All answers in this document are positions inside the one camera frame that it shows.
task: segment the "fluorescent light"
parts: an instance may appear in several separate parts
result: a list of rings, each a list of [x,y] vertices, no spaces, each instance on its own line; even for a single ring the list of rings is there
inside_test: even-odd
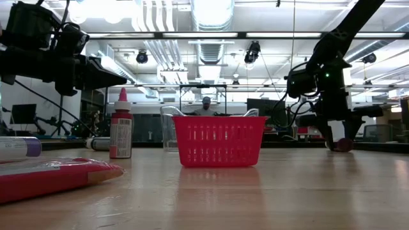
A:
[[[223,45],[223,44],[234,44],[234,41],[188,41],[190,45],[202,45],[202,44],[216,44],[216,45]]]
[[[289,37],[295,37],[295,38],[319,38],[321,36],[321,33],[247,33],[246,37],[247,38],[289,38]]]
[[[115,38],[115,39],[126,39],[126,38],[153,38],[155,35],[153,33],[89,33],[90,38]]]
[[[356,38],[401,38],[405,33],[357,33]]]
[[[138,86],[142,86],[142,87],[152,87],[152,88],[178,88],[179,85],[175,85],[175,84],[142,84],[142,85],[138,85]]]
[[[244,85],[244,84],[243,85],[233,85],[233,84],[230,84],[230,85],[228,85],[229,88],[263,88],[263,87],[269,87],[269,86],[270,85],[262,85],[262,84],[249,84],[249,85]]]
[[[402,112],[402,108],[401,107],[393,107],[393,108],[390,108],[390,111],[391,112]]]
[[[164,38],[236,38],[237,33],[195,32],[195,33],[164,33]]]
[[[132,87],[135,87],[135,86],[131,85],[131,84],[126,84],[126,85],[116,85],[116,86],[111,86],[111,87],[114,87],[114,88],[132,88]]]

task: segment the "desk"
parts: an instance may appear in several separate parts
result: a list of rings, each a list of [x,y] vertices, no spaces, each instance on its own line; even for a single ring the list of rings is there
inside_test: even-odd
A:
[[[109,160],[86,149],[48,156]],[[117,180],[0,206],[1,230],[408,229],[409,156],[263,149],[256,167],[182,168],[134,149]]]

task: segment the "wall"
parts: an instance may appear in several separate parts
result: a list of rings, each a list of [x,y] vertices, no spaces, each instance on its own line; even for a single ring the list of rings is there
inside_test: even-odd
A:
[[[23,85],[31,88],[37,93],[59,104],[60,95],[54,89],[53,82],[44,83],[38,79],[30,79],[28,77],[20,77],[20,76],[17,76],[16,79],[19,82],[23,83]],[[58,107],[56,107],[55,105],[52,105],[50,102],[40,98],[39,96],[34,95],[33,93],[19,86],[18,84],[14,84],[13,86],[11,86],[11,85],[7,85],[3,83],[2,88],[1,88],[1,96],[2,96],[2,99],[1,99],[2,106],[8,110],[11,110],[13,105],[36,104],[37,105],[36,115],[38,117],[44,118],[44,119],[50,119],[52,116],[55,116],[58,119],[58,115],[59,115]],[[80,111],[80,102],[81,102],[81,92],[77,93],[73,97],[65,96],[63,107],[64,109],[70,111],[73,115],[78,117],[79,111]],[[12,128],[14,130],[29,130],[33,132],[37,131],[34,125],[10,125],[10,116],[11,114],[9,112],[4,112],[2,114],[3,120],[8,125],[9,128]],[[74,119],[65,112],[63,112],[62,119],[69,121],[69,122],[74,121]],[[51,134],[56,129],[56,127],[47,125],[43,123],[42,121],[39,121],[39,124],[46,131],[46,135]]]

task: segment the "bottle label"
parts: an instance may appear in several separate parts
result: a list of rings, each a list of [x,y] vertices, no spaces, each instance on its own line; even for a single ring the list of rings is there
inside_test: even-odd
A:
[[[111,158],[129,158],[132,151],[132,120],[124,118],[111,119]]]

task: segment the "glue bottle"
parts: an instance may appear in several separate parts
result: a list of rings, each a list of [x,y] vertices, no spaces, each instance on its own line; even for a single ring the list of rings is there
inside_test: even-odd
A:
[[[120,99],[114,104],[115,113],[111,117],[110,158],[130,158],[132,156],[133,115],[127,91],[121,89]]]

